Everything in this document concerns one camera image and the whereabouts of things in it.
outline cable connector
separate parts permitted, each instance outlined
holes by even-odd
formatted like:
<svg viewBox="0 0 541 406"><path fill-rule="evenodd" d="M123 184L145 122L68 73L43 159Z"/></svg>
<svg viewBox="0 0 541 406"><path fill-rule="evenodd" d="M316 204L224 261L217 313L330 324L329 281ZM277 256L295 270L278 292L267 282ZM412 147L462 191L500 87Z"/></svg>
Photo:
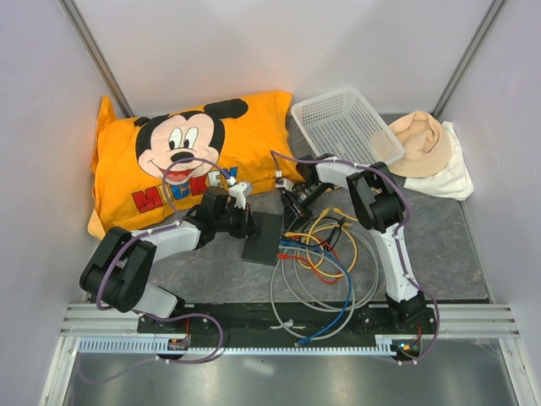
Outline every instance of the cable connector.
<svg viewBox="0 0 541 406"><path fill-rule="evenodd" d="M229 195L235 198L235 207L246 208L246 196L252 193L254 188L250 182L240 182L229 188Z"/></svg>
<svg viewBox="0 0 541 406"><path fill-rule="evenodd" d="M308 337L301 338L295 343L295 347L302 347L303 345L310 344L310 339Z"/></svg>
<svg viewBox="0 0 541 406"><path fill-rule="evenodd" d="M277 189L284 189L289 192L293 192L293 182L286 178L277 178L275 183Z"/></svg>
<svg viewBox="0 0 541 406"><path fill-rule="evenodd" d="M332 210L338 215L345 217L348 220L352 220L353 222L358 222L358 219L356 217L350 216L349 214L344 213L342 210L340 210L338 207L332 207Z"/></svg>

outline beige hat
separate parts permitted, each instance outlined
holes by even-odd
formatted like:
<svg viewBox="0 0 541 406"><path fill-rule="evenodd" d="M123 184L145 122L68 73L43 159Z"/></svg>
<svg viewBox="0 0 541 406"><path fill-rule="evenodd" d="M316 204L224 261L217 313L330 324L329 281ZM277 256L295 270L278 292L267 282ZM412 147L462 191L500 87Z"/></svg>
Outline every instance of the beige hat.
<svg viewBox="0 0 541 406"><path fill-rule="evenodd" d="M412 112L389 128L404 146L404 157L392 163L392 173L405 178L424 178L443 170L451 159L449 135L427 112Z"/></svg>

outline white towel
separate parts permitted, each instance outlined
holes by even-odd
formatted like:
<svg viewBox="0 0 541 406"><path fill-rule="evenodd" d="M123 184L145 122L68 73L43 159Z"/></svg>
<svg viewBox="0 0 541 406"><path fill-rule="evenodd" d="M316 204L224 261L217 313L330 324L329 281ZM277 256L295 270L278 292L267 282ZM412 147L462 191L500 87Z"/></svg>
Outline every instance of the white towel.
<svg viewBox="0 0 541 406"><path fill-rule="evenodd" d="M442 127L451 141L451 160L441 172L435 175L426 178L406 178L404 187L426 195L465 200L473 193L472 179L467 171L453 124L445 121Z"/></svg>

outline mickey mouse pillowcase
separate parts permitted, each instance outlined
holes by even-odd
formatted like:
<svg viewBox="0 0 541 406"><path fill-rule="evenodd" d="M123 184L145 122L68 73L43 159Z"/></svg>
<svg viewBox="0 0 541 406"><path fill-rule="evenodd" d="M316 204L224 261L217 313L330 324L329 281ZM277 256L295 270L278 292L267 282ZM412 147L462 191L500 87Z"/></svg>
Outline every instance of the mickey mouse pillowcase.
<svg viewBox="0 0 541 406"><path fill-rule="evenodd" d="M117 119L111 100L101 101L92 157L94 203L88 230L102 239L107 230L148 227L172 214L165 193L179 209L201 201L209 186L228 188L206 162L173 162L199 157L225 168L253 193L275 188L270 150L291 155L285 128L291 94L272 91L220 101L154 118ZM281 162L285 177L300 180L292 162Z"/></svg>

